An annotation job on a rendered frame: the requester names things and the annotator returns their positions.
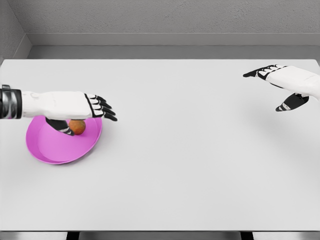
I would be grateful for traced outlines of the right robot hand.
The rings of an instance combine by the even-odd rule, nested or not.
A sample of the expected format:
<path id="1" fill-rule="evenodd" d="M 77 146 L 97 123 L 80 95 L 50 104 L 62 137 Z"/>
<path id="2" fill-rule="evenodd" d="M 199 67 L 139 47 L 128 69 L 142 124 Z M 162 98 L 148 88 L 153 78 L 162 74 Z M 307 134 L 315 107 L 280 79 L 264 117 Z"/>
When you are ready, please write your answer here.
<path id="1" fill-rule="evenodd" d="M 273 86 L 292 92 L 276 109 L 276 112 L 295 110 L 309 101 L 312 79 L 319 75 L 292 65 L 268 65 L 243 74 L 243 77 L 260 78 Z"/>

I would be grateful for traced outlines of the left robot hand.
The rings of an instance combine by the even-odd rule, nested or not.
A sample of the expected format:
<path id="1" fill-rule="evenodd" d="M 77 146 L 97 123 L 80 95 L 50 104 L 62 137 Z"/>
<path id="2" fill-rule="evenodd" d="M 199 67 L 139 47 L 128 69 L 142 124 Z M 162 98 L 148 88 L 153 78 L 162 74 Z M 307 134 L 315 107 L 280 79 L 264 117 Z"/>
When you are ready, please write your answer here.
<path id="1" fill-rule="evenodd" d="M 106 118 L 116 122 L 116 113 L 101 96 L 80 91 L 51 91 L 41 94 L 46 123 L 63 134 L 74 136 L 67 120 Z"/>

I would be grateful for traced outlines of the red-green apple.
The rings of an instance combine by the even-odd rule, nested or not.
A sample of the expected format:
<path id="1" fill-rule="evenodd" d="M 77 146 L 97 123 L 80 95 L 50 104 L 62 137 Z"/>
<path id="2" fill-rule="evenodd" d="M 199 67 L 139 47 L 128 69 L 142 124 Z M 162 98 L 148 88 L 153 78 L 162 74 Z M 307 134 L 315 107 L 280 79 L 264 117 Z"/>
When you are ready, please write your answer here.
<path id="1" fill-rule="evenodd" d="M 68 122 L 68 126 L 76 136 L 83 134 L 86 130 L 86 123 L 84 120 L 71 119 Z"/>

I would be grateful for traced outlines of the pink plate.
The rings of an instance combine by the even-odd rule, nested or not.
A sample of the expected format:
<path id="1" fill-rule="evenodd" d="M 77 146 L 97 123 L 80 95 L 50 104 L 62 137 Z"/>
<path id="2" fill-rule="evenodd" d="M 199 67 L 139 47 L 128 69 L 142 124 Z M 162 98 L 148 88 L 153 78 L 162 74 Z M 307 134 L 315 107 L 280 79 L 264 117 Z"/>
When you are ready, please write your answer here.
<path id="1" fill-rule="evenodd" d="M 69 136 L 53 129 L 44 116 L 34 117 L 26 131 L 25 142 L 30 154 L 53 165 L 73 162 L 87 154 L 102 133 L 102 119 L 88 118 L 81 135 Z"/>

